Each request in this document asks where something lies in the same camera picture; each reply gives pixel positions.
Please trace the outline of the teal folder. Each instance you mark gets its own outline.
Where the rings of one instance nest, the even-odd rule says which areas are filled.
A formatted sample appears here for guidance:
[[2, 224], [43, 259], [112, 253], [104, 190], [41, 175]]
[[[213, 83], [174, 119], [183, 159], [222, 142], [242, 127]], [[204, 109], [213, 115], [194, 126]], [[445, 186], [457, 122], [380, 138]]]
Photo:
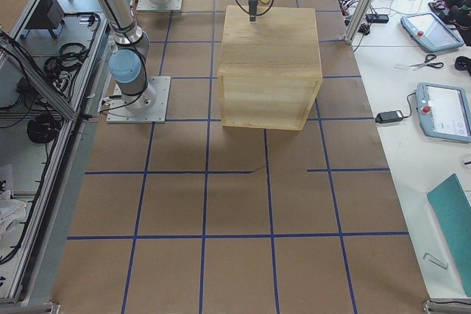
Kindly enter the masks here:
[[470, 203], [456, 174], [427, 193], [452, 255], [461, 285], [470, 297]]

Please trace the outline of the black handled scissors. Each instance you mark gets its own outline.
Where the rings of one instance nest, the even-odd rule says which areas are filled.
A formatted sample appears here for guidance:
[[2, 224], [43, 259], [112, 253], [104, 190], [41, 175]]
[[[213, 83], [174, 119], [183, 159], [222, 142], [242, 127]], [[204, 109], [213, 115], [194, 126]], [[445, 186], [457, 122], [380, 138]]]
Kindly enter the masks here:
[[410, 65], [410, 68], [413, 68], [414, 71], [419, 70], [419, 69], [424, 68], [424, 67], [430, 67], [430, 68], [436, 68], [436, 69], [443, 68], [444, 63], [443, 62], [435, 62], [436, 58], [437, 58], [437, 56], [435, 54], [427, 54], [422, 63], [417, 63], [417, 64]]

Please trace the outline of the black power adapter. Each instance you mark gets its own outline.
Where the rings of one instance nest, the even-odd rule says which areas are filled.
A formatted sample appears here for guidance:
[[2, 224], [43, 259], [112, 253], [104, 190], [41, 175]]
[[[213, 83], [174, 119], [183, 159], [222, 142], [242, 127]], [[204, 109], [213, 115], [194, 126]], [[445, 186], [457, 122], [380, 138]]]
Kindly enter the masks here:
[[400, 110], [380, 112], [375, 117], [377, 124], [390, 124], [400, 122], [405, 118]]

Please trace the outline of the small black device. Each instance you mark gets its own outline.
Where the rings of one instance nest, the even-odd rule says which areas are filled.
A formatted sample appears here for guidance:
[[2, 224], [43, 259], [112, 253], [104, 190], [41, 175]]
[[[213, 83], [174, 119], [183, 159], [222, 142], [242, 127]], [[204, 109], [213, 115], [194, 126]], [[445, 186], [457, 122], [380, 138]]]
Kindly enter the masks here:
[[387, 24], [389, 22], [389, 17], [386, 14], [367, 14], [365, 19], [370, 24]]

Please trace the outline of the aluminium frame rail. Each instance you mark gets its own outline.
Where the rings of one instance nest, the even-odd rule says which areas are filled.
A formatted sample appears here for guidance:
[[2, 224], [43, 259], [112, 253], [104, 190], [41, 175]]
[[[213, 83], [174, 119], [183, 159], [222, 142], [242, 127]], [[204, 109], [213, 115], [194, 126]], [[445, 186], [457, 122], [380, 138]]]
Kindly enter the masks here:
[[79, 115], [63, 93], [48, 81], [31, 54], [14, 38], [1, 30], [1, 50], [15, 60], [20, 72], [37, 92], [66, 120], [75, 121]]

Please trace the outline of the far teach pendant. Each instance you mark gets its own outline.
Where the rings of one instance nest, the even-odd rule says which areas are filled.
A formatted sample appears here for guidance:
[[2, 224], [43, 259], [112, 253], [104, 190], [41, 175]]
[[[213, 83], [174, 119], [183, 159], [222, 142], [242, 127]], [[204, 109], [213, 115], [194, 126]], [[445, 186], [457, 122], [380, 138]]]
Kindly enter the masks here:
[[400, 23], [427, 52], [457, 49], [464, 45], [463, 40], [433, 13], [405, 15]]

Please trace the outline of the near teach pendant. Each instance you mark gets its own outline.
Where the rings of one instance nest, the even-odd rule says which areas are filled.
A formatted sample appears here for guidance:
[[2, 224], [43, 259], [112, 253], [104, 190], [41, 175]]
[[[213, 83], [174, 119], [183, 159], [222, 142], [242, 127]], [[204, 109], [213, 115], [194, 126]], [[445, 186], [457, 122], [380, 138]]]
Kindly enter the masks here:
[[421, 82], [416, 98], [419, 125], [426, 136], [470, 143], [470, 107], [463, 88]]

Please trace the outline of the black control box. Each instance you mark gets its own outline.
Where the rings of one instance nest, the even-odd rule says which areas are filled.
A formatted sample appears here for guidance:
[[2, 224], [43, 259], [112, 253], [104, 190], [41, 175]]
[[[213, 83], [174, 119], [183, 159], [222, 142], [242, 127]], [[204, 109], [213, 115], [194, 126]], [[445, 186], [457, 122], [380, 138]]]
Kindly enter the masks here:
[[31, 30], [47, 30], [52, 38], [58, 38], [62, 32], [65, 13], [57, 0], [40, 0], [31, 18], [21, 34], [26, 38]]

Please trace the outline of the teach pendant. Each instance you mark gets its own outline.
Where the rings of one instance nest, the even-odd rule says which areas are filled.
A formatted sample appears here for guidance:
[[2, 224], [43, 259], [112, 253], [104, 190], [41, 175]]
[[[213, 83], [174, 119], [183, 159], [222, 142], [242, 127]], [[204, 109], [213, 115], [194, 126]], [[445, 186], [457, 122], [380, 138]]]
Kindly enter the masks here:
[[405, 15], [400, 23], [427, 52], [457, 49], [464, 45], [463, 40], [433, 13]]
[[470, 143], [470, 107], [463, 88], [421, 82], [416, 98], [419, 125], [426, 136]]

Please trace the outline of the wooden drawer cabinet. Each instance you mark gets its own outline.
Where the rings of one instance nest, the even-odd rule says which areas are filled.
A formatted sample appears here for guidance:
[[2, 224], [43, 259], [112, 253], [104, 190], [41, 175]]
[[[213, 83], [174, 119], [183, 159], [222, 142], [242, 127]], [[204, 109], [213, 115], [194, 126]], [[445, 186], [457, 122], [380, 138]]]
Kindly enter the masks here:
[[313, 8], [273, 7], [251, 22], [227, 7], [217, 75], [223, 125], [299, 131], [322, 78]]

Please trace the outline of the metal allen key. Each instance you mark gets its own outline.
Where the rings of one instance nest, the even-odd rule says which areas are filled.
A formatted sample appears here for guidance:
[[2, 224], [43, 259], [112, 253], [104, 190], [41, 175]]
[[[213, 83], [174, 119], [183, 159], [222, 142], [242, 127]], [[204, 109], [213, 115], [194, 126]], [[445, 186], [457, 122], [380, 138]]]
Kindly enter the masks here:
[[429, 262], [433, 263], [434, 265], [436, 265], [436, 266], [438, 266], [438, 267], [440, 267], [444, 270], [447, 270], [448, 267], [449, 267], [448, 263], [442, 262], [439, 258], [435, 257], [434, 255], [432, 255], [429, 252], [424, 253], [422, 258], [424, 260], [428, 260]]

